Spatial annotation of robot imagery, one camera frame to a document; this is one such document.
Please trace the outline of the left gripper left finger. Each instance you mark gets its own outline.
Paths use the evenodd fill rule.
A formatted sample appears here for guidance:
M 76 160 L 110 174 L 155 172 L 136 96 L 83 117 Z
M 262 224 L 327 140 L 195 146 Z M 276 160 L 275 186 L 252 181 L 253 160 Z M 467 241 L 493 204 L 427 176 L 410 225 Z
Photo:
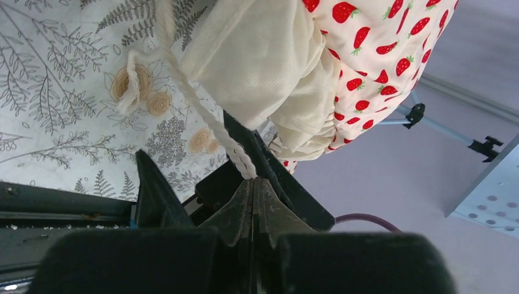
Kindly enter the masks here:
M 243 181 L 230 201 L 201 227 L 218 232 L 216 292 L 253 293 L 253 181 Z

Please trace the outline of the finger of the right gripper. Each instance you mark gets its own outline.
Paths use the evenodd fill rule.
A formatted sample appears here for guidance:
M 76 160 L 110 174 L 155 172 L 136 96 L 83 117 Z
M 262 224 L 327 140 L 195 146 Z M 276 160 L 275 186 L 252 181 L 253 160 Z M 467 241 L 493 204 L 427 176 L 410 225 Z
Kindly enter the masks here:
M 328 232 L 335 218 L 294 178 L 284 165 L 269 151 L 255 130 L 248 130 L 227 112 L 223 121 L 231 138 L 241 144 L 255 164 L 259 177 L 269 180 L 281 202 L 311 228 Z
M 141 149 L 135 153 L 140 180 L 135 211 L 138 228 L 194 228 L 190 216 L 155 162 Z

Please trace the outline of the large strawberry print cushion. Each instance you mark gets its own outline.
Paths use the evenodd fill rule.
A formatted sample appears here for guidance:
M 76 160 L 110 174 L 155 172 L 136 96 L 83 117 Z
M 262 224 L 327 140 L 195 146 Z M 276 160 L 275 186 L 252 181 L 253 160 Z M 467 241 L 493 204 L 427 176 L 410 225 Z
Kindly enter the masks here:
M 277 131 L 289 171 L 351 143 L 417 86 L 458 7 L 440 1 L 218 1 L 180 67 L 230 116 Z

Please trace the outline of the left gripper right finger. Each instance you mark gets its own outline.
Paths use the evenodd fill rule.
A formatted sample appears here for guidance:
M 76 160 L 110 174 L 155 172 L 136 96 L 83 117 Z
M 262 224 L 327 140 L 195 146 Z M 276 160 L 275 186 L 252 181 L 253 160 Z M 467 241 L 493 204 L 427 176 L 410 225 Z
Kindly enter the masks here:
M 276 293 L 283 285 L 280 237 L 315 230 L 282 203 L 268 180 L 257 178 L 253 186 L 252 293 Z

